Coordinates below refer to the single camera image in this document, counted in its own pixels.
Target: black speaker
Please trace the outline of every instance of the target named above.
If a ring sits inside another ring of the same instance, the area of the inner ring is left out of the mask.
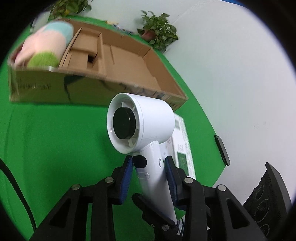
[[[263,233],[270,237],[287,217],[291,200],[280,173],[268,162],[259,185],[244,203],[244,208],[257,222]]]

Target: brown pot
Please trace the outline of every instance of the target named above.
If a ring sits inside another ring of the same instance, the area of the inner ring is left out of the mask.
[[[142,39],[150,42],[151,40],[156,39],[156,33],[153,30],[145,30],[142,35]]]

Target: stuffed toy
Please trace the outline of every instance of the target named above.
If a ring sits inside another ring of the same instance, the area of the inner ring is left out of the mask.
[[[58,67],[73,38],[73,26],[65,21],[52,21],[24,41],[15,59],[16,66]]]

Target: green plant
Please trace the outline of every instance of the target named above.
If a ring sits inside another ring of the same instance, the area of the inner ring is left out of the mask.
[[[138,29],[138,33],[143,39],[147,40],[154,49],[162,53],[165,52],[167,46],[179,39],[176,34],[177,29],[175,26],[168,23],[167,17],[169,17],[169,15],[163,13],[157,17],[152,11],[149,11],[152,14],[152,16],[149,17],[146,11],[141,11],[143,12],[142,19],[145,25],[142,29]]]
[[[69,14],[78,14],[84,10],[91,10],[89,2],[93,0],[58,0],[50,8],[49,19],[66,17]]]

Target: metal screw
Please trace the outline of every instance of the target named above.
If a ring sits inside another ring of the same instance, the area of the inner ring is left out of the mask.
[[[162,227],[163,231],[167,231],[170,229],[170,227],[167,224],[164,224]]]
[[[72,187],[72,190],[78,190],[80,188],[80,185],[79,184],[74,184]]]
[[[224,186],[224,185],[219,185],[219,186],[218,186],[218,189],[219,189],[220,191],[224,192],[224,191],[226,191],[227,187]]]
[[[193,179],[190,178],[190,177],[185,178],[184,181],[185,181],[186,183],[193,183]]]
[[[113,181],[114,181],[114,179],[112,177],[106,177],[106,179],[105,179],[106,183],[111,183]]]

